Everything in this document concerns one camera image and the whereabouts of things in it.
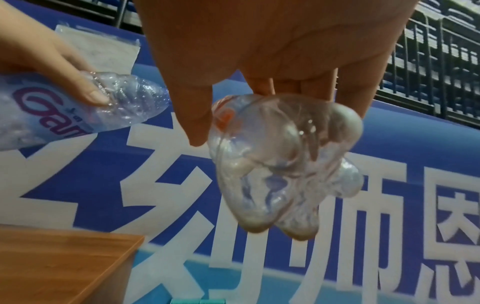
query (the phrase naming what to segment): transparent plastic object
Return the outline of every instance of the transparent plastic object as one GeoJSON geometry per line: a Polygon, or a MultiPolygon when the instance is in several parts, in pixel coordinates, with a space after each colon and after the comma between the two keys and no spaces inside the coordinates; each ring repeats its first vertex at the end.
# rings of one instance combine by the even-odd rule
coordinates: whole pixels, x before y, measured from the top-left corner
{"type": "Polygon", "coordinates": [[[168,91],[133,75],[84,73],[110,99],[81,104],[35,73],[0,76],[0,151],[129,127],[163,112],[168,91]]]}
{"type": "Polygon", "coordinates": [[[220,190],[250,232],[276,225],[305,240],[319,204],[352,197],[364,177],[344,154],[363,132],[352,109],[300,95],[228,96],[213,105],[208,137],[220,190]]]}

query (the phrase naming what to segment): wooden table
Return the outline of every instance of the wooden table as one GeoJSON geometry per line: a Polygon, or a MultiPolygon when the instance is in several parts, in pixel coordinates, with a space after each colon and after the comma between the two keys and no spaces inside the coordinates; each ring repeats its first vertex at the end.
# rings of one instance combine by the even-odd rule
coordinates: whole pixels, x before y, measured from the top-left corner
{"type": "Polygon", "coordinates": [[[1,304],[122,304],[142,236],[0,228],[1,304]]]}

